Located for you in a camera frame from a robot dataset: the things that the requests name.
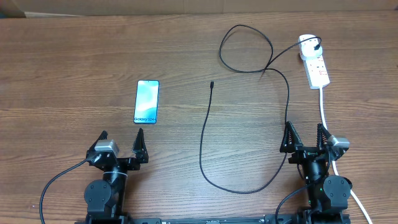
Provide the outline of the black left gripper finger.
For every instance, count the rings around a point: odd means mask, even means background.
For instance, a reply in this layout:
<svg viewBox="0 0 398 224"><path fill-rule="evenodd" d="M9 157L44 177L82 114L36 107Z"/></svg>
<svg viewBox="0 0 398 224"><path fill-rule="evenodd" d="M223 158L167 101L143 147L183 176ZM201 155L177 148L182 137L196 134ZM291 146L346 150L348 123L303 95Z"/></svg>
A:
<svg viewBox="0 0 398 224"><path fill-rule="evenodd" d="M103 131L101 132L100 136L99 136L99 137L97 138L97 140L95 141L94 146L97 144L98 141L100 141L100 140L106 140L107 137L108 137L108 132L105 131L105 130L103 130Z"/></svg>
<svg viewBox="0 0 398 224"><path fill-rule="evenodd" d="M144 130L142 128L139 128L132 151L136 155L137 159L147 159L147 148L144 141Z"/></svg>

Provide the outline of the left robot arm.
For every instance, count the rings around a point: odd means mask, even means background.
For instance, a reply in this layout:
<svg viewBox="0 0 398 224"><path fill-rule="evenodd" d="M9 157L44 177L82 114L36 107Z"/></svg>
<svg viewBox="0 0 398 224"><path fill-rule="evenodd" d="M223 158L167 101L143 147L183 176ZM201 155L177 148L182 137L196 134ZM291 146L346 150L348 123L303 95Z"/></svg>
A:
<svg viewBox="0 0 398 224"><path fill-rule="evenodd" d="M129 171L139 170L149 161L144 131L139 129L132 151L134 157L118 157L119 148L103 131L86 152L86 161L103 171L103 177L88 184L84 192L87 204L85 223L133 223L123 210Z"/></svg>

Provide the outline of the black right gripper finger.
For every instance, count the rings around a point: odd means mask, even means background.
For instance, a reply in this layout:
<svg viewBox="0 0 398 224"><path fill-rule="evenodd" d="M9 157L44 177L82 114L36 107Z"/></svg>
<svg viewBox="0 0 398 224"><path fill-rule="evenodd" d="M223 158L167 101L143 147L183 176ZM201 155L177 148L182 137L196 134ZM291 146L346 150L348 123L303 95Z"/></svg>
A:
<svg viewBox="0 0 398 224"><path fill-rule="evenodd" d="M303 147L303 142L290 121L285 123L284 136L280 145L280 152L295 152Z"/></svg>
<svg viewBox="0 0 398 224"><path fill-rule="evenodd" d="M322 124L318 123L317 125L317 147L322 149L327 145L328 138L331 134L328 132L327 128Z"/></svg>

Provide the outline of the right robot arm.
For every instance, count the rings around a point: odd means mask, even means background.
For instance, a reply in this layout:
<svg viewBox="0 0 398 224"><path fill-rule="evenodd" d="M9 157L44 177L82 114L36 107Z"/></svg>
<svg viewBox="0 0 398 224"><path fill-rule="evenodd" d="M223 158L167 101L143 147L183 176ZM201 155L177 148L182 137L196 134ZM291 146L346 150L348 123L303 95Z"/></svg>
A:
<svg viewBox="0 0 398 224"><path fill-rule="evenodd" d="M275 211L274 220L279 223L281 206L294 195L306 191L308 207L300 208L289 216L288 223L349 223L343 210L348 208L348 199L353 187L346 177L329 174L333 162L349 149L349 141L329 133L321 123L317 126L317 144L307 147L303 144L293 124L285 123L280 152L290 154L290 164L302 168L305 185L286 196Z"/></svg>

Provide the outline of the Galaxy S24 smartphone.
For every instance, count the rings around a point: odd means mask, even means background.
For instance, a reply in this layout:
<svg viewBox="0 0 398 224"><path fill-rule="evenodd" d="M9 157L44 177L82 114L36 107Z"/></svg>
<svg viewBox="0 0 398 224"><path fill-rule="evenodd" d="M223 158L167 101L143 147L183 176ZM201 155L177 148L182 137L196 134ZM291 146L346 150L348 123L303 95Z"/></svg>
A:
<svg viewBox="0 0 398 224"><path fill-rule="evenodd" d="M137 83L134 122L136 124L155 124L157 122L158 80L139 80Z"/></svg>

